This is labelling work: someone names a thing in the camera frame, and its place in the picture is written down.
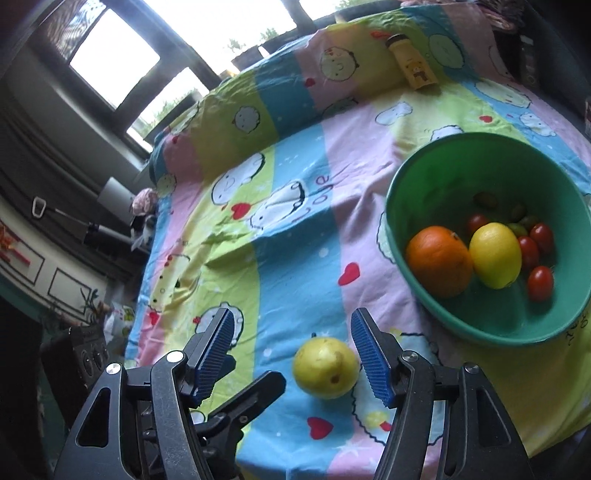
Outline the dark window frame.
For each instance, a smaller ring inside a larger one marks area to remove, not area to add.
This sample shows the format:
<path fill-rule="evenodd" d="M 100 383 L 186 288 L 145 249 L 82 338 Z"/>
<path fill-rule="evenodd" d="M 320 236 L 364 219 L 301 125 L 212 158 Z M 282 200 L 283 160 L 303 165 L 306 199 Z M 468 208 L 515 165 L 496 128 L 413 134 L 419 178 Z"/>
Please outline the dark window frame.
<path fill-rule="evenodd" d="M 397 1 L 59 1 L 33 52 L 99 123 L 146 158 L 166 122 L 229 77 L 240 52 L 263 58 L 329 25 Z"/>

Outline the pink crumpled cloth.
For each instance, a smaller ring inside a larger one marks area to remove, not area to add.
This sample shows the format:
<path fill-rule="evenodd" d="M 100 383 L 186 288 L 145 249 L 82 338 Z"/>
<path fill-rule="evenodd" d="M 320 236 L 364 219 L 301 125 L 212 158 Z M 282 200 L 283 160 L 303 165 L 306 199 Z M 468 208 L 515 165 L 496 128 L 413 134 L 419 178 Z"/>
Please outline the pink crumpled cloth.
<path fill-rule="evenodd" d="M 152 215 L 157 209 L 157 203 L 157 192 L 152 188 L 145 188 L 133 198 L 130 211 L 137 217 Z"/>

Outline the black plant pot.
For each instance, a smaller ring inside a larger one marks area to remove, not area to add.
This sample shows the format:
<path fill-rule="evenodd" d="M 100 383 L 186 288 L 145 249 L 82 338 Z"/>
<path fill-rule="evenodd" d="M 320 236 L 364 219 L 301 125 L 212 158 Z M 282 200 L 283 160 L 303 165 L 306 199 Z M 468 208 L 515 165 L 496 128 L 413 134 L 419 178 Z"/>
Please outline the black plant pot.
<path fill-rule="evenodd" d="M 263 54 L 259 51 L 259 46 L 252 46 L 243 50 L 231 60 L 231 64 L 235 66 L 238 71 L 245 71 L 251 66 L 256 65 L 263 60 Z"/>

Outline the orange fruit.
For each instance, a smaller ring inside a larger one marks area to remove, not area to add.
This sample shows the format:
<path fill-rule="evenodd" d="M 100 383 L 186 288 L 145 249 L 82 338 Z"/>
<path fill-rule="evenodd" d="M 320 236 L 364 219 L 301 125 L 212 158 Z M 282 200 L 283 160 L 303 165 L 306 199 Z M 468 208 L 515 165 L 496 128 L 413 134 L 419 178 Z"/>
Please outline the orange fruit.
<path fill-rule="evenodd" d="M 443 226 L 430 226 L 409 241 L 407 265 L 419 283 L 438 298 L 452 298 L 469 286 L 473 260 L 462 239 Z"/>

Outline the colourful cartoon bed sheet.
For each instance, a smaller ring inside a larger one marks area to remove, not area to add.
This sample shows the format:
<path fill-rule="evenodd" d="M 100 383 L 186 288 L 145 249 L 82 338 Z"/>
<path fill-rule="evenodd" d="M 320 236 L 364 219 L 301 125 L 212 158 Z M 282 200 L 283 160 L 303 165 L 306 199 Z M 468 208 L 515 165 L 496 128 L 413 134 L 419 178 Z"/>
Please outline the colourful cartoon bed sheet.
<path fill-rule="evenodd" d="M 386 40 L 407 35 L 437 76 L 413 90 Z M 386 195 L 420 147 L 495 133 L 587 171 L 590 144 L 518 85 L 477 8 L 412 7 L 325 28 L 228 80 L 165 130 L 159 196 L 126 360 L 185 345 L 216 310 L 238 321 L 236 366 L 201 406 L 267 370 L 290 375 L 311 335 L 349 340 L 359 307 L 434 362 L 483 366 L 530 455 L 590 422 L 590 311 L 556 339 L 487 348 L 443 329 L 390 251 Z"/>

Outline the red cherry tomato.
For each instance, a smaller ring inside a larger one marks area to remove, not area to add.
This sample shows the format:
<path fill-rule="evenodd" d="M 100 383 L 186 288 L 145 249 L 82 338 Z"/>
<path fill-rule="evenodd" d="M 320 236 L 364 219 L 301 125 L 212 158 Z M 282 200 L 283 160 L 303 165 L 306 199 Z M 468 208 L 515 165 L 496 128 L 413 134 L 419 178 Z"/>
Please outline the red cherry tomato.
<path fill-rule="evenodd" d="M 549 300 L 554 290 L 552 270 L 547 266 L 534 268 L 527 280 L 529 299 L 533 302 Z"/>
<path fill-rule="evenodd" d="M 549 255 L 553 252 L 555 245 L 554 233 L 547 224 L 543 222 L 537 223 L 530 230 L 529 236 L 535 241 L 543 254 Z"/>

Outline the white lamp shade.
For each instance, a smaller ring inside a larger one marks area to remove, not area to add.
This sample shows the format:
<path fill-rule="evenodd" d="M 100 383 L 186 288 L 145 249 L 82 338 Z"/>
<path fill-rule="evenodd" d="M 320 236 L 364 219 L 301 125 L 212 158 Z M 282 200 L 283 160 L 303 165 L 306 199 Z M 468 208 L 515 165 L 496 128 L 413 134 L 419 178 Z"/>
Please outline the white lamp shade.
<path fill-rule="evenodd" d="M 131 212 L 135 195 L 114 177 L 110 177 L 100 191 L 97 201 L 114 215 L 125 216 Z"/>

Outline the small green olive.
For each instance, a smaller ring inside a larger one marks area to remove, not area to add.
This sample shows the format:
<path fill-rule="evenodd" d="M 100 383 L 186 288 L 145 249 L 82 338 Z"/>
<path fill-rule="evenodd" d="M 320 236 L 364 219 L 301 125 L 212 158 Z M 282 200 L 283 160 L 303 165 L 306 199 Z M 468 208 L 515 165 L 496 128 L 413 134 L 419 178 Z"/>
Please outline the small green olive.
<path fill-rule="evenodd" d="M 509 223 L 507 227 L 514 233 L 517 238 L 527 237 L 529 235 L 526 228 L 519 223 Z"/>

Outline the dark grey sofa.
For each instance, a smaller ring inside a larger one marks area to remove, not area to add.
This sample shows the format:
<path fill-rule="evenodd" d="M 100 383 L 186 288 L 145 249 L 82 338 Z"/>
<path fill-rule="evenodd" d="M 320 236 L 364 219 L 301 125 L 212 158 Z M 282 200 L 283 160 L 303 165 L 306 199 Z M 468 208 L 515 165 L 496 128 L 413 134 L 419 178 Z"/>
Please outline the dark grey sofa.
<path fill-rule="evenodd" d="M 590 97 L 590 3 L 519 1 L 517 6 L 516 27 L 495 32 L 502 60 L 521 79 L 521 38 L 531 39 L 536 92 L 584 133 Z"/>

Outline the pile of patterned clothes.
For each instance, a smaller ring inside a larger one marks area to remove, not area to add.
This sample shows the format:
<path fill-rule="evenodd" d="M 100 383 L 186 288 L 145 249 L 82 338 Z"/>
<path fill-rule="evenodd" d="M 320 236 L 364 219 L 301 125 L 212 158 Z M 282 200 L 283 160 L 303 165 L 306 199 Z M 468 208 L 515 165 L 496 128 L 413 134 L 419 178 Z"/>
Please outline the pile of patterned clothes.
<path fill-rule="evenodd" d="M 402 7 L 418 7 L 423 5 L 448 5 L 453 4 L 453 1 L 440 1 L 440 0 L 410 0 L 401 1 Z M 475 4 L 479 7 L 481 13 L 486 17 L 491 27 L 501 33 L 515 33 L 518 31 L 521 25 L 521 15 L 523 11 L 520 11 L 517 15 L 517 19 L 511 19 L 504 15 L 500 11 L 500 7 L 494 5 L 494 1 L 475 1 Z"/>

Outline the yellow bear bottle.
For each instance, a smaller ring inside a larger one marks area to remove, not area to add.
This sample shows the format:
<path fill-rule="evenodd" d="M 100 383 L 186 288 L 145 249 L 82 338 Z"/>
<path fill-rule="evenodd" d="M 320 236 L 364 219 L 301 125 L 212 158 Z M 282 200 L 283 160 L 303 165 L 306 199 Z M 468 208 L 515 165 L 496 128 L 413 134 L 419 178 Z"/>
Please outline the yellow bear bottle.
<path fill-rule="evenodd" d="M 391 54 L 394 55 L 394 59 L 396 59 L 409 86 L 413 90 L 419 90 L 439 83 L 429 63 L 407 35 L 391 35 L 386 40 L 386 46 Z"/>

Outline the green olive fruit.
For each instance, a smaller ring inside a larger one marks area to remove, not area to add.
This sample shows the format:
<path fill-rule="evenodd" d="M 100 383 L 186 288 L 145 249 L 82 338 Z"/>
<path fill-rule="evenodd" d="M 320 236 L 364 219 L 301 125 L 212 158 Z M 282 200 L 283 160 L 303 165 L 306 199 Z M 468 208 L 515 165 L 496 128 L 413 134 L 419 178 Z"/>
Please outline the green olive fruit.
<path fill-rule="evenodd" d="M 473 196 L 473 201 L 480 208 L 486 210 L 495 210 L 499 205 L 497 197 L 494 194 L 486 191 L 475 194 Z"/>

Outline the green plastic bowl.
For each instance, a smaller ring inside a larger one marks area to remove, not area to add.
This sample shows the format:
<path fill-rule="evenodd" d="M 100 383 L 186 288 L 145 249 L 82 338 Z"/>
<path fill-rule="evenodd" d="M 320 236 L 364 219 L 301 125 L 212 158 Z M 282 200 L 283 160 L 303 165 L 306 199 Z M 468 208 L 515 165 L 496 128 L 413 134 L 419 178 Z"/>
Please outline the green plastic bowl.
<path fill-rule="evenodd" d="M 491 133 L 421 148 L 394 174 L 387 238 L 446 328 L 495 346 L 565 332 L 590 303 L 586 169 Z"/>

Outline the yellow pear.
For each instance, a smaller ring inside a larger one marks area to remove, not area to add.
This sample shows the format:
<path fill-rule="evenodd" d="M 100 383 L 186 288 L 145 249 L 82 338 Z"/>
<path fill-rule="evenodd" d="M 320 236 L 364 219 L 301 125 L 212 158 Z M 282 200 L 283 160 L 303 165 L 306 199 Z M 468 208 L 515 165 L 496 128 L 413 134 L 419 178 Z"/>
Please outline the yellow pear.
<path fill-rule="evenodd" d="M 305 393 L 334 400 L 353 389 L 360 375 L 360 362 L 351 347 L 332 337 L 314 337 L 294 356 L 293 376 Z"/>

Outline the dark jar by sofa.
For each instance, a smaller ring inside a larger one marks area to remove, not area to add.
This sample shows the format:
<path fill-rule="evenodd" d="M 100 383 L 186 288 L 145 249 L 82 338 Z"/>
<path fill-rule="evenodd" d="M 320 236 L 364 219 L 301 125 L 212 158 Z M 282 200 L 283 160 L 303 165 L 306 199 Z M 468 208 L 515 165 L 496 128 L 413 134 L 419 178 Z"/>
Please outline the dark jar by sofa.
<path fill-rule="evenodd" d="M 526 35 L 521 35 L 520 42 L 521 81 L 531 90 L 535 90 L 539 87 L 539 75 L 534 41 Z"/>

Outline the yellow lemon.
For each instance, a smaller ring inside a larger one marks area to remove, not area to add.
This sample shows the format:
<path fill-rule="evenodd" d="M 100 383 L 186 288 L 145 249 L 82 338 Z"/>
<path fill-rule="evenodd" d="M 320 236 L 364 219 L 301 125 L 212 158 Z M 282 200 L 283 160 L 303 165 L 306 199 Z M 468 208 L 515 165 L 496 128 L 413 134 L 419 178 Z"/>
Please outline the yellow lemon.
<path fill-rule="evenodd" d="M 521 272 L 518 239 L 501 223 L 491 222 L 481 227 L 471 238 L 469 252 L 477 277 L 488 288 L 508 288 Z"/>

